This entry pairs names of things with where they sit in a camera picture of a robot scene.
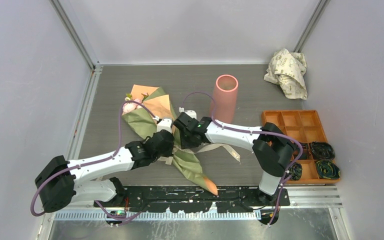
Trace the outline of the dark patterned rolled tie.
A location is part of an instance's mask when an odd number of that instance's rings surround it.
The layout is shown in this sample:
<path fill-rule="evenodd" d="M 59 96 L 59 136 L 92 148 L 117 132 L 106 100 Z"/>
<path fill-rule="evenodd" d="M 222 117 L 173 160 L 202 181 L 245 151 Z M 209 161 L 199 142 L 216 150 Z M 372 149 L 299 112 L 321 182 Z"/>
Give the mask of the dark patterned rolled tie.
<path fill-rule="evenodd" d="M 308 160 L 310 156 L 310 146 L 306 142 L 300 142 L 300 145 L 302 147 L 302 154 L 299 158 L 299 160 Z"/>
<path fill-rule="evenodd" d="M 318 160 L 315 162 L 316 172 L 320 179 L 338 180 L 341 172 L 332 161 Z"/>
<path fill-rule="evenodd" d="M 313 141 L 309 148 L 315 160 L 333 161 L 336 157 L 333 147 L 327 142 Z"/>
<path fill-rule="evenodd" d="M 295 162 L 289 168 L 290 180 L 299 181 L 303 175 L 303 167 L 300 163 Z"/>

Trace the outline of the aluminium frame rail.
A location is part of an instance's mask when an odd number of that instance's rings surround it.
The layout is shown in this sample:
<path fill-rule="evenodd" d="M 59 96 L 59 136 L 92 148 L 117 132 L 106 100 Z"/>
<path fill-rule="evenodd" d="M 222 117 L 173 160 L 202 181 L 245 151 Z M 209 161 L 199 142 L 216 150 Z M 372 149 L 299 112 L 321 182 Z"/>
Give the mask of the aluminium frame rail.
<path fill-rule="evenodd" d="M 69 141 L 68 149 L 65 154 L 66 160 L 78 159 L 80 155 L 102 70 L 103 67 L 98 62 L 91 72 L 81 102 L 81 108 L 78 113 L 77 120 L 75 122 L 75 128 L 73 130 L 72 138 Z"/>

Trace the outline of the pink cylindrical vase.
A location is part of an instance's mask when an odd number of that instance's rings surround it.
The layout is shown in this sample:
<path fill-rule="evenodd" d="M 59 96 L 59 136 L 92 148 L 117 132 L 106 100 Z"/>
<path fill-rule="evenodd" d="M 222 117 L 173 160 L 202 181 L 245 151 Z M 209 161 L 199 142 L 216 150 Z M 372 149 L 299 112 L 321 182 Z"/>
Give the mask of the pink cylindrical vase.
<path fill-rule="evenodd" d="M 210 104 L 210 115 L 213 114 L 216 120 L 231 124 L 236 111 L 238 96 L 238 80 L 229 74 L 220 75 L 215 82 L 212 101 Z"/>

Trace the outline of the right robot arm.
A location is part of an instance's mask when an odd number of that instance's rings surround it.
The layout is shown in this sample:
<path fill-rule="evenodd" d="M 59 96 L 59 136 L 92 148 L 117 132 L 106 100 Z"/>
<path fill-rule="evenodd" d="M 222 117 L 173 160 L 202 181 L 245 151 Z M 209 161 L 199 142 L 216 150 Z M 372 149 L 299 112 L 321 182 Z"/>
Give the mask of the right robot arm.
<path fill-rule="evenodd" d="M 179 130 L 182 149 L 197 148 L 202 144 L 225 144 L 253 152 L 262 168 L 257 198 L 266 206 L 277 199 L 293 153 L 302 149 L 299 141 L 283 134 L 271 122 L 263 126 L 239 126 L 210 117 L 197 120 L 182 112 L 173 125 Z"/>

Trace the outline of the green orange flower bouquet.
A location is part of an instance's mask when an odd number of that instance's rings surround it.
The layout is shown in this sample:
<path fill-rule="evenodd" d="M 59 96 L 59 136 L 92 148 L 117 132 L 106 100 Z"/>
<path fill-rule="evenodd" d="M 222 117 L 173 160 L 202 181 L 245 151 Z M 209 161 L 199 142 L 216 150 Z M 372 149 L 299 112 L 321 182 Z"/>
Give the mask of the green orange flower bouquet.
<path fill-rule="evenodd" d="M 133 157 L 133 169 L 142 168 L 161 159 L 192 183 L 218 195 L 217 186 L 204 173 L 199 159 L 191 150 L 180 149 L 180 132 L 175 127 L 158 131 L 154 116 L 175 117 L 170 97 L 161 87 L 134 84 L 122 106 L 123 119 L 141 137 L 140 145 L 133 144 L 139 156 Z"/>

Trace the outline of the crumpled printed paper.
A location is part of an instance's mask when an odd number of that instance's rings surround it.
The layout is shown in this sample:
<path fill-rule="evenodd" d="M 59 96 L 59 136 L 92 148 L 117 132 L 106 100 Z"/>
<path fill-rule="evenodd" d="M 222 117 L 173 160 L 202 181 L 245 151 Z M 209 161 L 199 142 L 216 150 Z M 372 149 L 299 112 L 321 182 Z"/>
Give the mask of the crumpled printed paper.
<path fill-rule="evenodd" d="M 282 48 L 273 54 L 263 79 L 280 86 L 288 99 L 306 100 L 308 92 L 304 75 L 307 67 L 308 64 L 303 53 L 290 52 L 286 48 Z"/>

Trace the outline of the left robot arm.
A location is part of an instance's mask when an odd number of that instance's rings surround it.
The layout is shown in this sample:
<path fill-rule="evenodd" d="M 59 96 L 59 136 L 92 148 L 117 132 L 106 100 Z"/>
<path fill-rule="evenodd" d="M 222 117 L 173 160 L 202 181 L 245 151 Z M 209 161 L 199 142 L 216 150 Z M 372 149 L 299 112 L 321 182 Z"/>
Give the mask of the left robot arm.
<path fill-rule="evenodd" d="M 97 201 L 115 207 L 126 200 L 126 193 L 119 180 L 95 179 L 117 172 L 147 167 L 160 157 L 172 156 L 174 136 L 161 130 L 142 141 L 132 141 L 117 150 L 95 157 L 65 160 L 58 155 L 50 160 L 34 180 L 37 187 L 30 203 L 35 212 L 37 199 L 41 200 L 44 213 L 59 211 L 71 203 Z"/>

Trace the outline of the orange compartment tray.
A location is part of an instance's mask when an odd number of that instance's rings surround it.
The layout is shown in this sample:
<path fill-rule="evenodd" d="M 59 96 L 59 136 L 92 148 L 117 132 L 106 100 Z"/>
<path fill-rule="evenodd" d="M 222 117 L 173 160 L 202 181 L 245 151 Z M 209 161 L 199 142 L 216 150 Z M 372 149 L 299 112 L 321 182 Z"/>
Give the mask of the orange compartment tray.
<path fill-rule="evenodd" d="M 328 143 L 321 120 L 316 110 L 265 110 L 261 114 L 263 124 L 273 123 L 289 137 L 301 143 L 325 142 Z M 297 160 L 302 165 L 302 177 L 300 180 L 289 180 L 290 185 L 329 185 L 340 181 L 320 179 L 315 162 L 310 150 L 309 159 Z"/>

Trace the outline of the cream printed ribbon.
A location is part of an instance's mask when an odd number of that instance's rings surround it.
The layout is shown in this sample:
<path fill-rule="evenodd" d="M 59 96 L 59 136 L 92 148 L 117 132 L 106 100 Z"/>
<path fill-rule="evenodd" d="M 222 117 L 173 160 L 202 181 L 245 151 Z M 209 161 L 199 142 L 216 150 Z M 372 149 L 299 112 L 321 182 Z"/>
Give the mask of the cream printed ribbon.
<path fill-rule="evenodd" d="M 189 154 L 195 157 L 195 154 L 209 152 L 221 147 L 223 147 L 236 161 L 238 161 L 239 163 L 241 162 L 240 154 L 236 150 L 234 150 L 230 145 L 222 144 L 222 143 L 204 144 L 204 146 L 199 148 L 198 150 L 182 149 L 178 144 L 175 144 L 172 150 L 173 156 L 169 156 L 169 157 L 162 156 L 157 160 L 161 162 L 165 162 L 166 165 L 172 165 L 174 162 L 176 162 L 178 165 L 181 165 L 181 161 L 185 163 L 190 163 L 191 161 L 188 160 L 189 159 L 188 156 L 186 157 L 186 160 L 183 160 L 183 158 L 180 156 L 178 156 L 177 157 L 178 159 L 176 159 L 175 156 L 177 152 L 183 152 L 185 154 Z"/>

